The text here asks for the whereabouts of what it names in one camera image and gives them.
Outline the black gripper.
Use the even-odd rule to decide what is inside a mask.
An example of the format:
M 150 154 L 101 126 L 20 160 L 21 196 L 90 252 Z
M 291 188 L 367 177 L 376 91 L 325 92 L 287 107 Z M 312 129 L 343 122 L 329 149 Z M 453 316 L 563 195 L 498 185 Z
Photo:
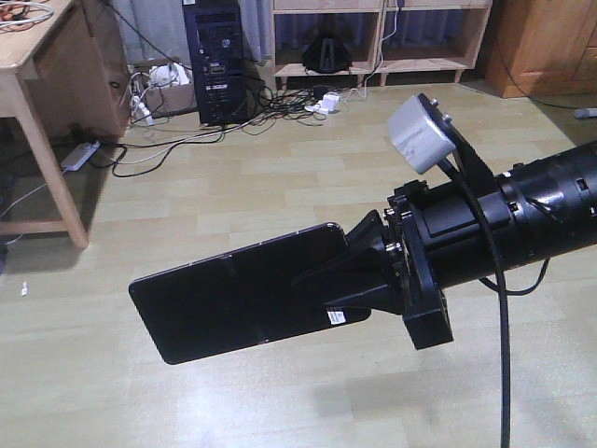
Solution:
M 494 273 L 487 237 L 461 188 L 412 181 L 346 235 L 347 248 L 296 277 L 295 295 L 328 308 L 402 315 L 418 350 L 453 341 L 444 289 Z M 402 251 L 386 248 L 388 234 Z

